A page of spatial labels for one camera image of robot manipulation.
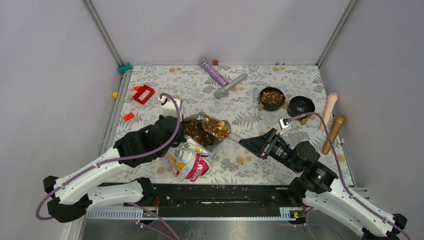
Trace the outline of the cat food bag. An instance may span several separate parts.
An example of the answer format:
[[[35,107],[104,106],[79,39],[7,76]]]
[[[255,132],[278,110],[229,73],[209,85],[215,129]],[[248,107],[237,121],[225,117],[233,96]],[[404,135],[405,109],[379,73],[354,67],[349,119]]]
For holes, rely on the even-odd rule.
[[[217,156],[218,145],[224,137],[216,137],[203,129],[203,120],[212,117],[199,112],[184,119],[185,142],[167,151],[174,174],[180,181],[195,182],[206,174]]]

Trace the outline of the clear plastic scoop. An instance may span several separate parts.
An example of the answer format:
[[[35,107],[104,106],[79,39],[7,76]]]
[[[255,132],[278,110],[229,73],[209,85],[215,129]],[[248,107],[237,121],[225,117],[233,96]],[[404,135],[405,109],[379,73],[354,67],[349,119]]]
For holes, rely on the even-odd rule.
[[[201,122],[202,128],[213,136],[214,144],[220,144],[225,140],[231,140],[235,143],[239,143],[242,137],[231,130],[231,126],[228,122],[217,119],[211,116],[206,117]]]

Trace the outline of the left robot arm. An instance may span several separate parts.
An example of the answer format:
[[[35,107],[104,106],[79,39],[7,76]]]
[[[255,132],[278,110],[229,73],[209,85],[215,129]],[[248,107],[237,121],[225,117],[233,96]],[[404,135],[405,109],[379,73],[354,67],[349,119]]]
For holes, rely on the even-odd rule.
[[[104,185],[104,182],[163,157],[171,147],[185,142],[184,129],[181,119],[160,116],[154,124],[128,132],[105,153],[76,172],[64,177],[44,178],[47,196],[42,202],[47,206],[47,219],[68,223],[95,208],[120,203],[152,204],[155,190],[147,177],[115,185]]]

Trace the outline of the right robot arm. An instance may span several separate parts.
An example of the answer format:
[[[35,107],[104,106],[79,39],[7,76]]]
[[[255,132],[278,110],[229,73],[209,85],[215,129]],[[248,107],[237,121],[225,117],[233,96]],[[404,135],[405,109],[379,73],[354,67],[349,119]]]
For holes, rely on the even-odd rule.
[[[342,223],[363,240],[397,240],[407,218],[391,214],[368,202],[344,184],[343,178],[319,161],[320,154],[309,141],[291,148],[271,129],[264,135],[240,139],[242,147],[261,159],[276,160],[300,176],[287,188],[287,201],[302,203]]]

